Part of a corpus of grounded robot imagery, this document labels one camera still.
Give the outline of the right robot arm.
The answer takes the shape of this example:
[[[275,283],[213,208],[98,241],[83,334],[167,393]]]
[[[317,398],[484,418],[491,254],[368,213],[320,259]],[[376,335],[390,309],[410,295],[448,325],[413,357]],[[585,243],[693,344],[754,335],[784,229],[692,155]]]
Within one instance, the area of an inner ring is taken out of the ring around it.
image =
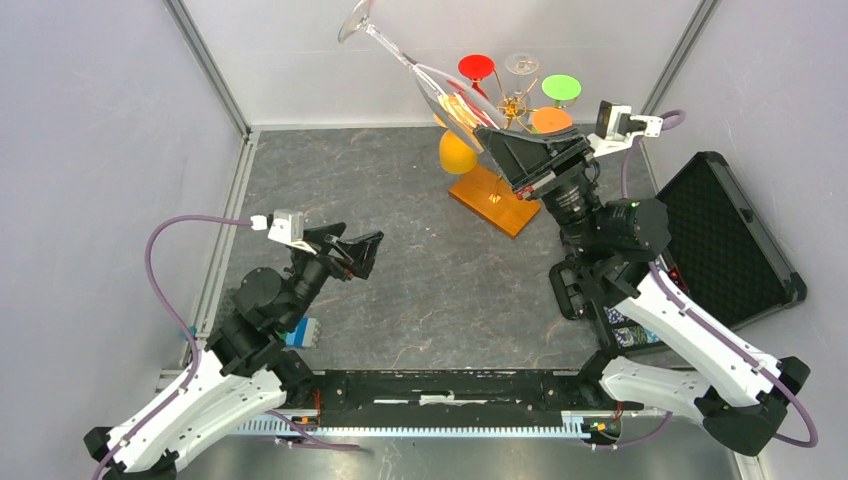
[[[597,353],[577,382],[585,405],[602,408],[614,399],[684,416],[746,456],[780,438],[787,413],[802,407],[797,395],[809,367],[739,338],[658,268],[671,239],[660,200],[602,202],[597,195],[598,158],[629,149],[634,134],[609,140],[572,127],[542,135],[486,126],[473,134],[514,194],[542,202],[558,225],[566,255],[551,281],[562,313],[595,318],[616,310],[690,365],[685,372]]]

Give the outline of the orange wine glass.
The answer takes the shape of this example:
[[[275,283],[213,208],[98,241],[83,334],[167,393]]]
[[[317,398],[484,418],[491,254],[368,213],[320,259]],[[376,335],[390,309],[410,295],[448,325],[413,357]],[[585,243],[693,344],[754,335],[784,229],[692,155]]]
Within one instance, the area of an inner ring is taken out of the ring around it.
[[[530,121],[533,131],[539,134],[554,133],[573,126],[573,120],[566,111],[551,106],[535,110]]]

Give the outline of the blue green toy brick block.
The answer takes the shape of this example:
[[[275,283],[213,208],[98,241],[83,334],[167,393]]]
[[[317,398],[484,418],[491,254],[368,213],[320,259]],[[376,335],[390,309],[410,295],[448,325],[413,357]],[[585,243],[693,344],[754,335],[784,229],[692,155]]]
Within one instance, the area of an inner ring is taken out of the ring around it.
[[[320,334],[320,322],[315,318],[304,317],[295,329],[284,335],[283,340],[291,348],[309,349],[317,344]]]

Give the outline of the black poker chip case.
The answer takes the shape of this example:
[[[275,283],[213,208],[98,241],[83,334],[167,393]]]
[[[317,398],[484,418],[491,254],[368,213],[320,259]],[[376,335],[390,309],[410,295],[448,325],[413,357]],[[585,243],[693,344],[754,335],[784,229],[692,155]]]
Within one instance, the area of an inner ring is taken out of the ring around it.
[[[672,283],[731,330],[804,302],[808,288],[733,175],[725,158],[698,152],[650,198],[602,202],[585,163],[543,203],[565,260],[549,277],[569,320],[589,320],[611,355],[664,348],[658,333],[618,304],[655,261]]]

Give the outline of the yellow wine glass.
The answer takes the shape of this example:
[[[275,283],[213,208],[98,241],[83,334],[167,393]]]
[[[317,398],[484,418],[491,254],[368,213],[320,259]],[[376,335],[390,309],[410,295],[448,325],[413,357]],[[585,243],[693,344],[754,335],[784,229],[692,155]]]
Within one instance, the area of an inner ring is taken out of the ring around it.
[[[436,115],[436,123],[445,129],[438,146],[439,161],[442,169],[452,175],[464,175],[478,164],[478,154],[468,147]]]

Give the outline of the green wine glass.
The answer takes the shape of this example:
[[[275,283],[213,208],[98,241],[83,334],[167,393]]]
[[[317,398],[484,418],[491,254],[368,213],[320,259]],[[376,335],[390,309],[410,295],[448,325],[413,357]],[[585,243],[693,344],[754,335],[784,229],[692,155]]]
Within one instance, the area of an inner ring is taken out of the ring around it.
[[[547,76],[542,81],[541,87],[543,93],[553,101],[551,107],[560,108],[564,111],[575,103],[582,92],[581,83],[575,77],[566,74]]]

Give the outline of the clear wine glass on rack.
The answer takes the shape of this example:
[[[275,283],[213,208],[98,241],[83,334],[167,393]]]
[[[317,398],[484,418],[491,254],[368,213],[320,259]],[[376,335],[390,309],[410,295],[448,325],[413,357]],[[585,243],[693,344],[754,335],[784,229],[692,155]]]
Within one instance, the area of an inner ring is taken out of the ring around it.
[[[540,75],[539,60],[532,54],[516,52],[504,60],[506,74],[506,94],[509,99],[517,100],[525,109],[531,107],[530,91]]]

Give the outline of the clear champagne flute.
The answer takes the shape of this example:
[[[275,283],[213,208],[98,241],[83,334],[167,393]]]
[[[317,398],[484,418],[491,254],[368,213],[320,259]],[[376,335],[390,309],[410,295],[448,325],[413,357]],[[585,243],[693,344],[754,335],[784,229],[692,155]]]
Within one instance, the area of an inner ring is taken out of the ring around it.
[[[370,36],[411,73],[438,122],[457,136],[464,134],[475,140],[474,132],[479,128],[507,128],[506,117],[469,83],[413,59],[384,35],[370,19],[373,4],[355,4],[339,29],[339,43],[359,32]]]

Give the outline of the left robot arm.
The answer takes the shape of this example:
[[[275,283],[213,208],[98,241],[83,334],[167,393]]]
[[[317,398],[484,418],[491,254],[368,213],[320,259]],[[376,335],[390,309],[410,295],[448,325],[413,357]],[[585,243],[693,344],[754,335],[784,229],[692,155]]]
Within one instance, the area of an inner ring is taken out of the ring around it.
[[[384,234],[342,237],[343,222],[307,228],[300,213],[254,215],[241,226],[284,245],[291,266],[257,268],[235,291],[235,311],[191,362],[138,413],[84,437],[96,479],[174,479],[202,452],[251,418],[285,403],[306,405],[314,375],[285,343],[330,278],[367,279]]]

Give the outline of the red wine glass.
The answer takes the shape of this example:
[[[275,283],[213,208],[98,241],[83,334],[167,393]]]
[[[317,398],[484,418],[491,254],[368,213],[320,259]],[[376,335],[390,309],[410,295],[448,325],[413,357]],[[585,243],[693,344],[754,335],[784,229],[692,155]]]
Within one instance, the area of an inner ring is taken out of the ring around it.
[[[495,72],[494,61],[483,54],[464,56],[457,65],[459,73],[471,82],[471,87],[483,98],[489,99],[481,87],[481,82]]]

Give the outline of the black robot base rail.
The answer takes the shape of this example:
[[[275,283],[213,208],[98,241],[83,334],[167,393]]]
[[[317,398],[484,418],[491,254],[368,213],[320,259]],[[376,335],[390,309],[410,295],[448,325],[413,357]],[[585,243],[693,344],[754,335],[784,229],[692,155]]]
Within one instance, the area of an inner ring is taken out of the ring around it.
[[[326,370],[277,412],[322,428],[560,427],[565,412],[614,416],[623,408],[571,370]]]

